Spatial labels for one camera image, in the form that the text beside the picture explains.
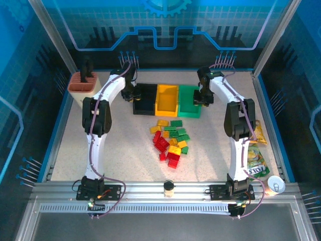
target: green block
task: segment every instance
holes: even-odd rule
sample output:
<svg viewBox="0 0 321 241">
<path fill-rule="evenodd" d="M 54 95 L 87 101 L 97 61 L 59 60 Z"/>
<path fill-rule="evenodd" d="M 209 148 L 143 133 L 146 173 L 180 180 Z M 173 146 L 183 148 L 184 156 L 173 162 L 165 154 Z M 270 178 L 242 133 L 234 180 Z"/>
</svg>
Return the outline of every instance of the green block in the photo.
<svg viewBox="0 0 321 241">
<path fill-rule="evenodd" d="M 170 138 L 176 138 L 176 137 L 179 137 L 179 133 L 177 131 L 170 132 Z"/>
<path fill-rule="evenodd" d="M 183 147 L 182 148 L 182 154 L 187 154 L 187 152 L 189 152 L 189 147 Z"/>
<path fill-rule="evenodd" d="M 183 121 L 181 120 L 172 120 L 171 121 L 171 127 L 182 127 L 183 126 Z"/>
<path fill-rule="evenodd" d="M 190 136 L 189 136 L 189 135 L 183 135 L 183 136 L 180 136 L 180 137 L 177 138 L 177 141 L 178 141 L 178 142 L 182 142 L 182 141 L 188 142 L 188 141 L 190 141 L 190 140 L 191 140 L 191 139 L 190 139 Z"/>
<path fill-rule="evenodd" d="M 176 127 L 164 127 L 164 131 L 168 131 L 168 132 L 176 131 Z"/>
<path fill-rule="evenodd" d="M 179 133 L 179 136 L 186 135 L 186 130 L 184 128 L 182 129 L 177 129 L 177 132 Z"/>
</svg>

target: green bin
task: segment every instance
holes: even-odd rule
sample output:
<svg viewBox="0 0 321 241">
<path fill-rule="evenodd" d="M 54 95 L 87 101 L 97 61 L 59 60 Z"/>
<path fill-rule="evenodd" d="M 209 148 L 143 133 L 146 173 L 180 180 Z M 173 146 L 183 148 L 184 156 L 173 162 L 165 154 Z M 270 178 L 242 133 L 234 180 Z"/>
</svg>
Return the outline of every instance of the green bin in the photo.
<svg viewBox="0 0 321 241">
<path fill-rule="evenodd" d="M 192 85 L 179 86 L 179 110 L 178 117 L 199 118 L 201 116 L 201 105 L 193 104 L 194 90 L 199 87 Z"/>
</svg>

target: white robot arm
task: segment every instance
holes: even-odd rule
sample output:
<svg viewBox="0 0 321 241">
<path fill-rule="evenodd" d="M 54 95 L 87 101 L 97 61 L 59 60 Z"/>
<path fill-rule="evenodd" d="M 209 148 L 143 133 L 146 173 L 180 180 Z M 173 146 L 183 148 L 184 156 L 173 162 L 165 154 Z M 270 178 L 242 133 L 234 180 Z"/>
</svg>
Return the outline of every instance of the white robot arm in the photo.
<svg viewBox="0 0 321 241">
<path fill-rule="evenodd" d="M 214 102 L 213 94 L 226 105 L 224 130 L 231 143 L 231 165 L 227 174 L 230 195 L 248 190 L 247 155 L 251 132 L 246 122 L 246 111 L 252 128 L 255 129 L 255 105 L 252 99 L 245 99 L 226 81 L 221 72 L 211 72 L 209 67 L 197 71 L 200 90 L 194 92 L 194 104 L 209 106 Z"/>
<path fill-rule="evenodd" d="M 122 69 L 110 72 L 108 81 L 98 93 L 96 93 L 92 98 L 87 97 L 83 100 L 82 126 L 87 134 L 89 152 L 87 156 L 87 169 L 85 176 L 81 180 L 81 185 L 86 190 L 89 190 L 93 197 L 101 195 L 104 190 L 103 179 L 101 176 L 97 175 L 97 173 L 104 173 L 102 167 L 104 143 L 112 124 L 110 105 L 119 92 L 121 92 L 123 99 L 129 102 L 134 99 L 139 100 L 141 98 L 140 90 L 135 84 L 136 79 L 133 78 L 135 71 L 135 65 L 125 62 Z M 91 133 L 90 128 L 93 123 L 95 111 L 96 118 Z"/>
</svg>

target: speckled surface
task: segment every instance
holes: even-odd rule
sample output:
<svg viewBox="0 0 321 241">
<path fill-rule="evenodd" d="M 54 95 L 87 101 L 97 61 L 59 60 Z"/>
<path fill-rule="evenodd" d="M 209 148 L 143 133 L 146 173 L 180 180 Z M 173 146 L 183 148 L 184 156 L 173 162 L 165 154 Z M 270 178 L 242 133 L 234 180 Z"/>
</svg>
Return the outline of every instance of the speckled surface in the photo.
<svg viewBox="0 0 321 241">
<path fill-rule="evenodd" d="M 99 72 L 104 84 L 109 73 Z M 138 72 L 137 82 L 197 85 L 196 71 L 188 72 Z M 250 72 L 237 72 L 228 82 L 244 97 L 256 104 L 256 118 L 263 124 Z M 108 177 L 123 181 L 225 181 L 230 166 L 230 144 L 223 122 L 226 107 L 214 95 L 214 104 L 202 108 L 200 119 L 143 116 L 132 114 L 132 103 L 125 102 L 120 94 L 111 105 L 112 128 L 105 142 L 104 171 Z M 81 179 L 87 165 L 87 139 L 81 125 L 81 108 L 74 101 L 60 145 L 51 180 Z M 159 118 L 182 119 L 189 134 L 189 153 L 182 155 L 177 169 L 172 169 L 158 159 L 158 151 L 152 144 L 149 127 Z M 271 145 L 259 145 L 271 174 L 278 175 Z"/>
</svg>

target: snack bag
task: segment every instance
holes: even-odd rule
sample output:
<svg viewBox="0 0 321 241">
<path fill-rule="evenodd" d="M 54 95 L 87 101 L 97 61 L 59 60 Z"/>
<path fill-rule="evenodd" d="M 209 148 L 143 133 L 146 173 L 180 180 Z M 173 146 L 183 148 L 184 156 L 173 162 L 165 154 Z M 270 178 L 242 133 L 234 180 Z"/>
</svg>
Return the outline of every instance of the snack bag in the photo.
<svg viewBox="0 0 321 241">
<path fill-rule="evenodd" d="M 262 144 L 267 145 L 267 141 L 265 139 L 265 136 L 264 136 L 263 130 L 262 130 L 262 126 L 261 126 L 261 121 L 256 120 L 255 125 L 256 125 L 256 128 L 255 128 L 254 133 L 256 135 L 256 140 L 251 141 L 250 143 L 262 143 Z"/>
<path fill-rule="evenodd" d="M 251 145 L 248 149 L 247 172 L 256 178 L 265 177 L 270 173 L 270 170 L 256 144 Z"/>
</svg>

